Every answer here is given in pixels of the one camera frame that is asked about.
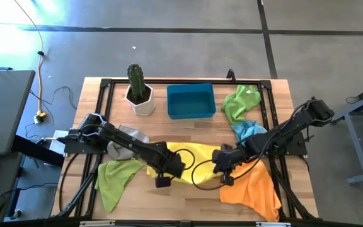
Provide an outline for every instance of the light blue cloth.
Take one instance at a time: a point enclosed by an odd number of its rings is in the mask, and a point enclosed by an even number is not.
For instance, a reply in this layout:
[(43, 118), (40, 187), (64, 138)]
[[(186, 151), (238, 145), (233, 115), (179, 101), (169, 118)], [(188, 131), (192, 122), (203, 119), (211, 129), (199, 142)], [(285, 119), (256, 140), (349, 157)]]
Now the light blue cloth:
[(240, 124), (233, 124), (231, 125), (233, 131), (236, 133), (236, 138), (238, 141), (246, 139), (249, 136), (258, 134), (258, 133), (265, 133), (267, 130), (262, 126), (258, 125), (257, 122), (254, 121), (244, 121)]

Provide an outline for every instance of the orange cloth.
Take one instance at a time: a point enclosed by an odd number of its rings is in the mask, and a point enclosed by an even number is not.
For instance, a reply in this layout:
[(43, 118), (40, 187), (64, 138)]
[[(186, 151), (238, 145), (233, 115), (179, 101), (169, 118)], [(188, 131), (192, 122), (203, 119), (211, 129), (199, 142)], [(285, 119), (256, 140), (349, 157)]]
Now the orange cloth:
[[(255, 162), (256, 160), (237, 166), (231, 176), (241, 175)], [(271, 177), (261, 160), (250, 172), (236, 180), (233, 186), (221, 187), (219, 198), (221, 202), (246, 205), (267, 221), (279, 221), (278, 209), (281, 207), (281, 202), (274, 191)]]

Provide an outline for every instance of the cactus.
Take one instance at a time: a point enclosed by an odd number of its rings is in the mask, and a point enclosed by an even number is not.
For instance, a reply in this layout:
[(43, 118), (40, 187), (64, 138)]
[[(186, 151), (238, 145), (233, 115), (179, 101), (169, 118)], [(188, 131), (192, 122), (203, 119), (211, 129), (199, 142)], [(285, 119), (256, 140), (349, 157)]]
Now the cactus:
[(132, 89), (132, 96), (135, 100), (143, 98), (145, 91), (144, 73), (138, 64), (131, 64), (127, 69), (127, 75)]

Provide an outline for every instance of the white cable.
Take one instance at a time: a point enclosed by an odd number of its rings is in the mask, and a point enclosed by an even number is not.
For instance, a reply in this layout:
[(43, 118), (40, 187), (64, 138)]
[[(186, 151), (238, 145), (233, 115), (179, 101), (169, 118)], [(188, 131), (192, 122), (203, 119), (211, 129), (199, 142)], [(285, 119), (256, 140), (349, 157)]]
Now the white cable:
[[(40, 34), (40, 31), (38, 30), (35, 22), (30, 18), (30, 16), (26, 13), (26, 11), (20, 6), (20, 4), (14, 0), (17, 5), (22, 9), (22, 11), (26, 14), (26, 16), (29, 18), (29, 20), (33, 23), (33, 26), (36, 28), (38, 35), (40, 36), (40, 43), (41, 48), (40, 51), (43, 52), (43, 38), (42, 34)], [(42, 73), (40, 72), (41, 64), (42, 63), (42, 56), (38, 55), (38, 63), (37, 63), (37, 77), (38, 77), (38, 108), (37, 108), (37, 115), (42, 113)]]

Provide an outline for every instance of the potted cactus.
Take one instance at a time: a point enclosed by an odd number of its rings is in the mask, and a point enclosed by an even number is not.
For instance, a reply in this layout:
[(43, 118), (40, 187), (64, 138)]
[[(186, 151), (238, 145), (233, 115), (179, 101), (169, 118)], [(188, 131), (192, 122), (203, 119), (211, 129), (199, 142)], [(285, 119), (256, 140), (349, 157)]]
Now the potted cactus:
[(130, 86), (125, 93), (125, 99), (131, 104), (137, 115), (149, 115), (155, 109), (154, 90), (145, 84), (144, 73), (137, 64), (127, 69)]

